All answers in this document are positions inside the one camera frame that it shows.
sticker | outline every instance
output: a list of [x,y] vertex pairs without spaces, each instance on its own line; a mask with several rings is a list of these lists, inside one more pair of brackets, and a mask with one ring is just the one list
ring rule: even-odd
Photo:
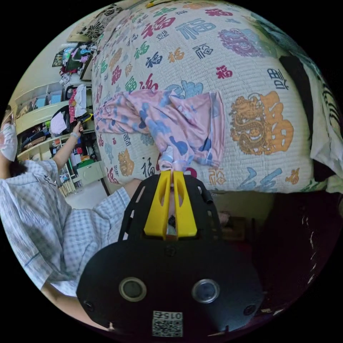
[[183,336],[182,312],[154,311],[153,336],[155,337],[182,337]]

wall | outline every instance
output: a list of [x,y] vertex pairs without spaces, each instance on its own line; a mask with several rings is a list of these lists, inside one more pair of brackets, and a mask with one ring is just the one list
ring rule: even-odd
[[[126,9],[137,2],[139,0],[124,0],[117,2],[118,6]],[[69,35],[73,32],[73,30],[80,24],[86,22],[88,17],[93,18],[96,16],[102,8],[89,14],[88,16],[78,20],[73,25],[69,26],[63,32],[61,32],[55,39],[53,39],[36,57],[36,59],[32,62],[32,64],[28,67],[26,72],[24,73],[23,77],[19,81],[17,87],[15,88],[13,95],[9,101],[9,104],[15,109],[15,99],[21,96],[23,93],[30,91],[39,86],[43,86],[45,84],[58,82],[61,79],[59,75],[60,68],[59,67],[52,67],[55,55],[63,49],[63,45],[66,44]],[[83,41],[78,39],[77,35],[73,35],[73,39],[75,41]]]

checkered pajamas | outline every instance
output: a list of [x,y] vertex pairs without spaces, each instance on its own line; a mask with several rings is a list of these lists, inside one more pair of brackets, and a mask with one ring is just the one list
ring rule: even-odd
[[28,172],[0,180],[0,216],[11,247],[34,284],[76,296],[89,259],[117,241],[130,202],[124,188],[93,210],[72,209],[57,189],[53,160],[26,161]]

pillow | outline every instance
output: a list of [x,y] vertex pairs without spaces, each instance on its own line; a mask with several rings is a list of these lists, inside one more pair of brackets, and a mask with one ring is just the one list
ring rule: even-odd
[[84,26],[77,33],[95,41],[103,33],[106,25],[122,10],[123,9],[116,4],[107,6],[88,25]]

screw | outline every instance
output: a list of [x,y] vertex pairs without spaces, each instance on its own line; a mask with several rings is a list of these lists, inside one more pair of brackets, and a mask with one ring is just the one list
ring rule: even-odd
[[173,257],[176,254],[176,249],[172,247],[171,245],[168,245],[165,248],[164,253],[166,254],[166,256]]
[[245,308],[244,310],[244,315],[252,315],[256,310],[256,306],[255,305],[249,305],[248,307]]
[[93,312],[93,311],[94,311],[94,306],[93,306],[92,303],[90,303],[89,301],[84,301],[84,304],[86,305],[87,310],[88,310],[89,312]]

